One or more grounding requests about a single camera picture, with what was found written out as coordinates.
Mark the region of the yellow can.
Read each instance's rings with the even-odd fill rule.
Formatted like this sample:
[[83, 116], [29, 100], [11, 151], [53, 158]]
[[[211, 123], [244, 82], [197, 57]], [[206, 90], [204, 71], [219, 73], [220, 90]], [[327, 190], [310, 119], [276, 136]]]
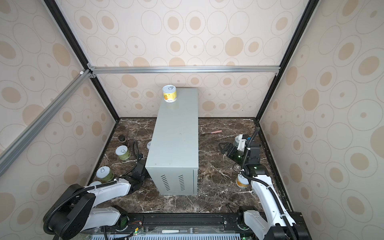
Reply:
[[236, 184], [241, 189], [246, 189], [249, 186], [249, 181], [241, 174], [236, 178]]
[[173, 103], [177, 100], [177, 88], [173, 85], [166, 85], [162, 88], [164, 100]]

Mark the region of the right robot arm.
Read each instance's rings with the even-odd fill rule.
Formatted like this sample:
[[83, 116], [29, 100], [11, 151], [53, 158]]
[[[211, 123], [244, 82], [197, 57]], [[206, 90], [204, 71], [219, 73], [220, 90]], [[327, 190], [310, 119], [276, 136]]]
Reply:
[[270, 174], [260, 163], [261, 145], [255, 141], [260, 128], [251, 136], [237, 136], [238, 144], [220, 143], [220, 152], [240, 166], [237, 172], [238, 187], [252, 187], [264, 210], [264, 216], [253, 207], [240, 207], [238, 227], [252, 230], [259, 240], [310, 240], [305, 226], [296, 223], [279, 198]]

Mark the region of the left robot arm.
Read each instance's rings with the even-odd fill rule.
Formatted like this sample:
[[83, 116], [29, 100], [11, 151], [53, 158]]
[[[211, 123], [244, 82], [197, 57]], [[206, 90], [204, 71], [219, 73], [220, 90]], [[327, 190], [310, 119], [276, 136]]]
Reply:
[[131, 170], [117, 178], [112, 176], [109, 167], [101, 167], [97, 173], [101, 178], [109, 178], [109, 182], [69, 186], [44, 215], [44, 232], [70, 240], [84, 230], [98, 227], [112, 227], [118, 232], [126, 230], [129, 226], [127, 211], [118, 206], [98, 208], [98, 205], [139, 190], [149, 178], [145, 165], [146, 160], [141, 158]]

